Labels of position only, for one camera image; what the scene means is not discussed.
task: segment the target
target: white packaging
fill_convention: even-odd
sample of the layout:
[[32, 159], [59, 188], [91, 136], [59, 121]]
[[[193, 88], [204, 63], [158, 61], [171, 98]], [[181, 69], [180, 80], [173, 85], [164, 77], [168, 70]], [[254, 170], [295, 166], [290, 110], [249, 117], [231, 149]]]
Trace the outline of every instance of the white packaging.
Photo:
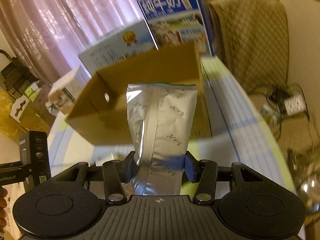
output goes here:
[[152, 49], [156, 49], [156, 46], [146, 23], [141, 20], [107, 33], [97, 44], [78, 56], [93, 75], [98, 69]]
[[69, 71], [53, 84], [48, 94], [48, 99], [63, 114], [68, 114], [89, 80], [89, 75], [79, 66]]

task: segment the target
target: table surface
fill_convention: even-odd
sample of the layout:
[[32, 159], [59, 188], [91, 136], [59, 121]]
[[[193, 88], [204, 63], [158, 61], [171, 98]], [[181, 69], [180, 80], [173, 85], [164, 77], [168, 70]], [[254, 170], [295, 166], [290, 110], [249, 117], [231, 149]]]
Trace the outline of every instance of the table surface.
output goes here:
[[[242, 162], [294, 192], [278, 144], [247, 94], [217, 57], [204, 57], [202, 64], [213, 137], [191, 140], [188, 150], [195, 158], [210, 159], [220, 166]], [[61, 113], [48, 136], [48, 149], [53, 176], [77, 162], [102, 165], [124, 159], [134, 150], [132, 145], [93, 146], [64, 122]], [[228, 191], [228, 183], [219, 182], [215, 198]]]

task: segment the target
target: silver foil bag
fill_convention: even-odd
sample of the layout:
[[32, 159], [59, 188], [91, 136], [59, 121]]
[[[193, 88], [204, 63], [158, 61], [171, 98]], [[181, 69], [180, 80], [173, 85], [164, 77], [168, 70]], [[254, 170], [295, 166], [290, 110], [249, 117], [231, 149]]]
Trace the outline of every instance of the silver foil bag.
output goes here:
[[128, 194], [179, 195], [197, 100], [196, 86], [129, 84], [128, 123], [135, 150]]

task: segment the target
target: screw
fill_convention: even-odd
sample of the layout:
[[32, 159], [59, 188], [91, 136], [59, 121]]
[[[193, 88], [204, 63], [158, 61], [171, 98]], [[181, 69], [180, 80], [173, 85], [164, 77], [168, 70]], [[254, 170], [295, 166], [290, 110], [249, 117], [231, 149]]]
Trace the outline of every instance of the screw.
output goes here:
[[109, 97], [108, 93], [104, 93], [104, 98], [105, 98], [105, 100], [106, 100], [107, 102], [110, 101], [110, 97]]
[[122, 194], [119, 194], [119, 193], [113, 193], [113, 194], [108, 196], [108, 199], [110, 199], [111, 201], [117, 202], [117, 201], [123, 200], [124, 196]]
[[37, 144], [35, 145], [35, 148], [36, 148], [38, 151], [40, 151], [40, 150], [42, 150], [43, 145], [42, 145], [42, 144], [37, 143]]
[[199, 201], [209, 201], [211, 199], [211, 196], [207, 193], [201, 193], [196, 195], [196, 199]]
[[36, 156], [38, 159], [41, 159], [41, 158], [43, 158], [44, 154], [39, 152], [39, 153], [36, 153]]
[[200, 160], [200, 167], [201, 168], [204, 168], [205, 167], [205, 164], [208, 162], [209, 160], [207, 160], [207, 159], [203, 159], [203, 160]]

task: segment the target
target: blue box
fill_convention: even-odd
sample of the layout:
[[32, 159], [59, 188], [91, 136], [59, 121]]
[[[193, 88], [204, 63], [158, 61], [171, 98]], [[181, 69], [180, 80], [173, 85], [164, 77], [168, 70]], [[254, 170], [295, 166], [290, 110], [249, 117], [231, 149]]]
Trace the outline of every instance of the blue box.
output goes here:
[[105, 38], [78, 56], [91, 75], [96, 70], [134, 55], [156, 49], [145, 21], [107, 33]]
[[207, 0], [138, 0], [138, 4], [159, 47], [193, 40], [200, 54], [214, 56]]

